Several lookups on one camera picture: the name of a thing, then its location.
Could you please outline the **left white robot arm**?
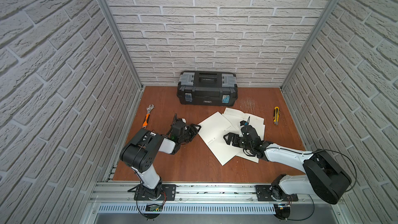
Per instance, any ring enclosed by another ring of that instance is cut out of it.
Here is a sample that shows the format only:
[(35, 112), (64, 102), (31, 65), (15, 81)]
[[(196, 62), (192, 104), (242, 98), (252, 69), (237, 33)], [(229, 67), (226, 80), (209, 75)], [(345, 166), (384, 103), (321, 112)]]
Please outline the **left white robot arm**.
[(161, 177), (153, 166), (157, 154), (176, 154), (182, 145), (193, 141), (201, 128), (198, 124), (188, 125), (177, 116), (166, 135), (142, 128), (122, 148), (120, 160), (136, 172), (144, 189), (156, 191), (161, 186)]

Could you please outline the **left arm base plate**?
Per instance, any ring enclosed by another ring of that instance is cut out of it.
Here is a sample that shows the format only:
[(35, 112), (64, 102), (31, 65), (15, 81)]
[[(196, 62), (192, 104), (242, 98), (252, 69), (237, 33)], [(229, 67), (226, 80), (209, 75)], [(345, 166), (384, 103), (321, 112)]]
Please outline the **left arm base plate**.
[(142, 184), (138, 185), (134, 200), (136, 201), (174, 201), (176, 195), (177, 185), (175, 184), (161, 184), (157, 185), (155, 189), (149, 189)]

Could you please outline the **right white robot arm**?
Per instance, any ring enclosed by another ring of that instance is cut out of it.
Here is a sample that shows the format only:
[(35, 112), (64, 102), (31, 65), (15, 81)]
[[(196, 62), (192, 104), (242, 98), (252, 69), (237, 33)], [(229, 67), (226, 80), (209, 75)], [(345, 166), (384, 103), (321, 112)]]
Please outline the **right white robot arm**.
[(329, 204), (337, 204), (349, 190), (352, 179), (327, 150), (301, 151), (260, 139), (254, 127), (245, 123), (240, 134), (228, 133), (223, 137), (227, 145), (241, 148), (249, 157), (284, 164), (302, 172), (302, 175), (279, 175), (268, 191), (276, 201), (289, 196), (316, 195)]

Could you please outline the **purple cover notebook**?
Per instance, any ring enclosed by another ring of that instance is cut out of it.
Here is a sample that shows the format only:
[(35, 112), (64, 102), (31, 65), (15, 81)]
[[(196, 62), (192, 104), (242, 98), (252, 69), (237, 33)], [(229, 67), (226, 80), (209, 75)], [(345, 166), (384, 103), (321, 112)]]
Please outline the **purple cover notebook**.
[(235, 157), (241, 148), (228, 145), (224, 136), (235, 131), (232, 124), (219, 112), (199, 123), (199, 136), (222, 166)]

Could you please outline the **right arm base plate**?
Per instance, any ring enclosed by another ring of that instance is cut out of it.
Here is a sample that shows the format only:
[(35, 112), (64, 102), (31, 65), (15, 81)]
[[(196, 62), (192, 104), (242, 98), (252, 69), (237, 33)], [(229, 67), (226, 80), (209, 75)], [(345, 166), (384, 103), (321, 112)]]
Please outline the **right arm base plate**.
[(256, 195), (259, 202), (297, 202), (297, 194), (288, 195), (284, 193), (278, 186), (272, 185), (255, 185)]

